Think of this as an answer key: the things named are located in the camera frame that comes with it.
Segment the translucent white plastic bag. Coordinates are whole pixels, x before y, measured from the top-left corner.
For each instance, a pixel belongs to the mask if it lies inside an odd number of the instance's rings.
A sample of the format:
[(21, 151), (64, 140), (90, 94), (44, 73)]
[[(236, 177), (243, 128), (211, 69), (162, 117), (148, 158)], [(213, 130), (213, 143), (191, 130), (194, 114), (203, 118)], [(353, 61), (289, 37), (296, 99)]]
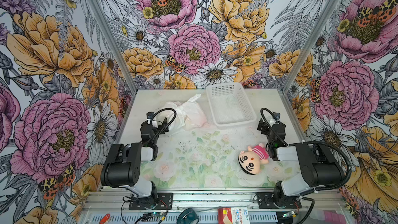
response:
[(177, 113), (175, 120), (169, 126), (171, 132), (190, 131), (201, 128), (207, 123), (207, 117), (198, 103), (201, 97), (201, 94), (196, 94), (186, 102), (166, 102), (161, 107), (161, 109), (172, 108)]

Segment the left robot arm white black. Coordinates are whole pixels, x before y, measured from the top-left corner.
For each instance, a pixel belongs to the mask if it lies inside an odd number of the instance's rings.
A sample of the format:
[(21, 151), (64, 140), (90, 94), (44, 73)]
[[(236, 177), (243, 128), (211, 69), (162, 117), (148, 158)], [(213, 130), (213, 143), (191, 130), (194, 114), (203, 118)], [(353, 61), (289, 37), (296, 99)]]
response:
[(177, 117), (173, 110), (171, 120), (165, 118), (159, 125), (155, 117), (164, 111), (148, 112), (147, 120), (141, 124), (141, 141), (128, 145), (114, 144), (111, 146), (103, 165), (100, 180), (103, 186), (125, 189), (131, 193), (129, 209), (169, 209), (170, 207), (161, 201), (155, 183), (141, 176), (141, 163), (155, 161), (159, 148), (157, 142), (159, 136), (169, 131), (169, 126)]

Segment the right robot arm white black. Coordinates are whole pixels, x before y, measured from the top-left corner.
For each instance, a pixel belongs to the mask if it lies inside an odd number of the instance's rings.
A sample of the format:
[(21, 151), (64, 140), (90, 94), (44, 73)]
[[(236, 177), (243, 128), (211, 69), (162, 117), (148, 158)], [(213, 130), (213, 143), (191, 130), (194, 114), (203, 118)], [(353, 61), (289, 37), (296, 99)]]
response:
[(319, 191), (338, 189), (351, 177), (352, 163), (339, 148), (326, 142), (285, 141), (286, 125), (267, 108), (260, 110), (258, 130), (266, 135), (265, 150), (273, 161), (297, 162), (300, 172), (276, 183), (272, 193), (257, 195), (259, 207), (300, 207), (300, 200)]

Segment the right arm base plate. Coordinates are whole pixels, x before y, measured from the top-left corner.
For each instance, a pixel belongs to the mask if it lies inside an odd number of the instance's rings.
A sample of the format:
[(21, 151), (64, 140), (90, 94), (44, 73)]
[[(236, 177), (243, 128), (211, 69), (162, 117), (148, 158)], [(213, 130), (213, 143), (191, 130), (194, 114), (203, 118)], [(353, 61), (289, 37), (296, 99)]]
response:
[(286, 197), (285, 195), (274, 196), (272, 192), (256, 193), (253, 202), (258, 204), (259, 209), (302, 208), (302, 204), (298, 197)]

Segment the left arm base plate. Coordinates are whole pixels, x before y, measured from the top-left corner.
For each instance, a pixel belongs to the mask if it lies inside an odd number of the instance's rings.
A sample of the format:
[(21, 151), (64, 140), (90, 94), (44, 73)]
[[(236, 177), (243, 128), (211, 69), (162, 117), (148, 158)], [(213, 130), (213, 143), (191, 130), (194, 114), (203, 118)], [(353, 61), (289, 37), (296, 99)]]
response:
[(129, 204), (130, 211), (171, 210), (174, 200), (173, 193), (157, 193), (145, 198), (138, 198)]

